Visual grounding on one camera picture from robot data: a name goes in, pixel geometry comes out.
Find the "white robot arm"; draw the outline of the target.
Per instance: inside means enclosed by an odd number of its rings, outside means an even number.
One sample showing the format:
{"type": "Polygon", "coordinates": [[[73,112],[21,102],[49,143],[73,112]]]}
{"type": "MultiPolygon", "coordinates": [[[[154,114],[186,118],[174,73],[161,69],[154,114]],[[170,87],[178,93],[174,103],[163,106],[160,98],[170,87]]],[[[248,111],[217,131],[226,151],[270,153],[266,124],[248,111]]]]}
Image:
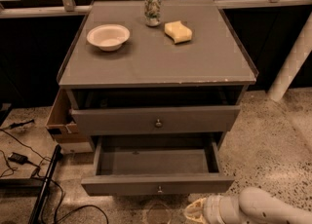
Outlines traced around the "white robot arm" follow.
{"type": "MultiPolygon", "coordinates": [[[[312,15],[309,16],[291,52],[269,89],[279,101],[312,50],[312,15]]],[[[237,196],[213,195],[202,198],[184,210],[184,216],[200,224],[311,224],[312,212],[293,207],[268,192],[247,187],[237,196]]]]}

